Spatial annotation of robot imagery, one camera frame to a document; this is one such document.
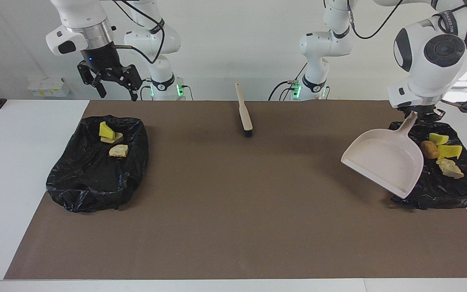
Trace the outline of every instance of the white wall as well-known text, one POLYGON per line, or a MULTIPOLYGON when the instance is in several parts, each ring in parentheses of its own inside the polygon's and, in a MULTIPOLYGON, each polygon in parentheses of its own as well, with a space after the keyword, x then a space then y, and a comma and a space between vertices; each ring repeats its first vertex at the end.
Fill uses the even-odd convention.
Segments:
MULTIPOLYGON (((103 2, 117 43, 135 29, 112 2, 103 2)), ((176 74, 191 85, 196 99, 235 99, 234 83, 243 84, 247 99, 266 99, 279 81, 295 77, 305 63, 298 41, 311 31, 326 31, 321 0, 159 0, 163 18, 182 37, 179 52, 168 55, 176 74)), ((370 0, 356 8, 362 35, 373 32, 391 11, 370 0)), ((373 39, 358 40, 351 55, 330 58, 330 98, 386 99, 386 86, 407 76, 395 63, 392 44, 407 24, 434 14, 426 4, 403 5, 373 39)), ((0 96, 32 98, 28 77, 63 77, 75 99, 98 99, 83 85, 76 70, 79 53, 56 57, 45 35, 60 20, 48 0, 0 0, 0 96)), ((146 76, 141 59, 121 52, 122 63, 135 63, 146 76)), ((126 90, 106 83, 110 99, 128 99, 126 90)))

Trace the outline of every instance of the brown mat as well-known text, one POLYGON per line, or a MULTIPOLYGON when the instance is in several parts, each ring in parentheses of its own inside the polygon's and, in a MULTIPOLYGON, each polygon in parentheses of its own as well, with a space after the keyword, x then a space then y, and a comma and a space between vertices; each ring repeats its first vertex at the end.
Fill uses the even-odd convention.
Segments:
POLYGON ((47 195, 5 279, 467 277, 467 211, 393 208, 340 162, 402 114, 387 101, 91 101, 141 118, 146 176, 120 210, 72 214, 47 195))

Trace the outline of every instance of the robotic arm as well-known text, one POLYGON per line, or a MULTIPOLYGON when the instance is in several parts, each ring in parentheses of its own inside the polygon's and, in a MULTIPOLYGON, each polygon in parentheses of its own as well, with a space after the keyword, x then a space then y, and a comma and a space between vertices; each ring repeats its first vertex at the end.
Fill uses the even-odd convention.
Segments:
MULTIPOLYGON (((400 0, 374 0, 382 6, 395 6, 400 0)), ((417 111, 421 120, 439 120, 435 104, 453 85, 462 68, 467 48, 467 0, 404 0, 401 4, 423 2, 440 13, 401 29, 394 42, 397 64, 410 76, 387 88, 391 105, 404 111, 417 111)), ((324 57, 344 56, 352 51, 353 32, 347 0, 330 0, 324 21, 329 32, 304 35, 302 53, 309 63, 300 79, 302 90, 295 100, 318 98, 326 82, 328 62, 324 57)), ((356 0, 350 0, 354 8, 356 0)))
MULTIPOLYGON (((350 0, 351 7, 358 0, 350 0)), ((299 94, 291 100, 302 101, 318 99, 327 81, 329 62, 325 57, 348 55, 354 47, 354 33, 349 27, 347 0, 329 0, 326 4, 324 22, 328 32, 307 33, 300 39, 300 51, 307 58, 306 73, 299 79, 299 94)))
MULTIPOLYGON (((162 45, 162 33, 165 42, 161 53, 176 52, 180 48, 180 37, 165 25, 154 0, 137 0, 133 7, 150 15, 158 23, 144 19, 137 10, 132 9, 135 22, 144 29, 128 32, 125 42, 129 46, 117 46, 114 43, 113 31, 107 15, 99 0, 50 0, 59 11, 62 25, 46 36, 48 47, 54 55, 62 56, 70 52, 81 52, 84 60, 77 66, 83 82, 95 87, 100 97, 106 91, 101 81, 112 81, 128 89, 131 99, 137 100, 137 91, 143 79, 135 65, 122 66, 117 48, 139 47, 145 56, 155 58, 162 45)), ((148 64, 152 75, 152 83, 157 96, 180 96, 176 77, 172 73, 170 63, 164 56, 158 56, 148 64)))
MULTIPOLYGON (((397 1, 374 0, 380 5, 397 1)), ((419 113, 421 120, 440 120, 443 111, 435 105, 452 87, 462 68, 467 49, 467 0, 418 0, 430 4, 433 17, 402 28, 394 41, 397 64, 408 78, 387 88, 392 107, 419 113)))

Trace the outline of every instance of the dustpan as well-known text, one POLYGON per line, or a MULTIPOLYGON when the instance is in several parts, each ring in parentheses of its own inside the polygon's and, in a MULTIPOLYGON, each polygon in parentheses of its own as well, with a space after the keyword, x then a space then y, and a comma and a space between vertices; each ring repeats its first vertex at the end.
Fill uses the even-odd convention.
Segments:
POLYGON ((408 138, 417 120, 412 111, 396 131, 374 129, 360 135, 345 150, 341 162, 389 192, 406 198, 423 169, 423 154, 408 138))

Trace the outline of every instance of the yellow sponge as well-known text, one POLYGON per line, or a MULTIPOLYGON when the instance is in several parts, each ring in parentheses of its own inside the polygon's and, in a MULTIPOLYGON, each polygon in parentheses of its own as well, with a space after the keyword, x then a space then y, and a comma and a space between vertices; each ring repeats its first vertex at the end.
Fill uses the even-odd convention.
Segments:
POLYGON ((446 144, 450 137, 447 135, 439 135, 437 133, 430 133, 428 140, 435 142, 436 145, 446 144))
POLYGON ((107 139, 106 137, 100 137, 100 141, 107 144, 118 144, 124 140, 122 133, 115 133, 115 139, 107 139))
POLYGON ((114 140, 115 139, 115 132, 109 128, 109 126, 106 125, 105 122, 100 123, 100 131, 99 131, 99 136, 100 137, 105 137, 107 139, 114 140))
POLYGON ((462 146, 460 145, 439 145, 437 146, 437 150, 439 150, 439 158, 437 160, 457 157, 459 159, 462 153, 462 146))

